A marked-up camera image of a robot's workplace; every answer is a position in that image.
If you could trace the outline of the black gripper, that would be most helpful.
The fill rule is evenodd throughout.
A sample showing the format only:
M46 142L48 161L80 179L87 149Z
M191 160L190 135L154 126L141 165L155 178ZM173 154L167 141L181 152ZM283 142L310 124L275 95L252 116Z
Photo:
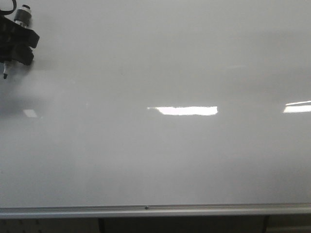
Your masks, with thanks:
M36 48L39 39L35 31L24 28L5 16L0 16L1 63L15 60L26 66L31 65L34 54L30 47Z

